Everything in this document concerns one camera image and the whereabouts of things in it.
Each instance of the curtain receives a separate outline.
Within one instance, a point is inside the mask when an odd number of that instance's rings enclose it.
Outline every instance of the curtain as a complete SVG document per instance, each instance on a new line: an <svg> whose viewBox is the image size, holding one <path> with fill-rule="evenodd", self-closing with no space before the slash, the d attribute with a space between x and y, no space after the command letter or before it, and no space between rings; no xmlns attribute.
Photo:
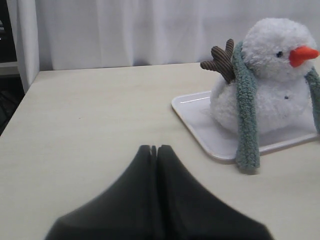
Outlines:
<svg viewBox="0 0 320 240"><path fill-rule="evenodd" d="M317 42L319 0L7 0L27 91L39 71L194 63L256 21L290 18Z"/></svg>

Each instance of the white plastic tray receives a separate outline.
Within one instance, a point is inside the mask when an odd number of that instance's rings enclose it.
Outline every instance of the white plastic tray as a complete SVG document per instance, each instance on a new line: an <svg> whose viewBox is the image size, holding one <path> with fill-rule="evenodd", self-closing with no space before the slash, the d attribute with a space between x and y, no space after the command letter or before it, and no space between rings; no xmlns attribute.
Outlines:
<svg viewBox="0 0 320 240"><path fill-rule="evenodd" d="M212 157L233 161L238 147L238 138L217 123L209 113L210 91L175 97L171 105L176 114L199 142L201 147ZM259 136L261 154L319 139L312 107L292 125Z"/></svg>

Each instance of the green scarf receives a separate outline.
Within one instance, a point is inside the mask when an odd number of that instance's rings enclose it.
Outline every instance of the green scarf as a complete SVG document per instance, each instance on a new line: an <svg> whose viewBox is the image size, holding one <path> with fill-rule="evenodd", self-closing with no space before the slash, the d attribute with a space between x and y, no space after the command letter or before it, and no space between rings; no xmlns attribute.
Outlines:
<svg viewBox="0 0 320 240"><path fill-rule="evenodd" d="M238 148L236 164L242 170L260 167L259 136L256 118L257 79L243 61L242 41L233 52L232 65L236 82L238 110ZM320 78L315 68L305 76L310 88L314 125L320 133Z"/></svg>

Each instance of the stuffed toy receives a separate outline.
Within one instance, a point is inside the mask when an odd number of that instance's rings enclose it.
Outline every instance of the stuffed toy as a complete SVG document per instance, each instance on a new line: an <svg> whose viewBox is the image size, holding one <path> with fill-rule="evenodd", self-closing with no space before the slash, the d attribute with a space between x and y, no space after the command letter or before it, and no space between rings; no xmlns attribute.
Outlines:
<svg viewBox="0 0 320 240"><path fill-rule="evenodd" d="M211 49L202 69L219 72L211 91L210 112L225 129L237 134L235 161L240 169L260 167L259 136L293 123L312 102L320 132L319 56L306 26L286 18L258 21L234 48Z"/></svg>

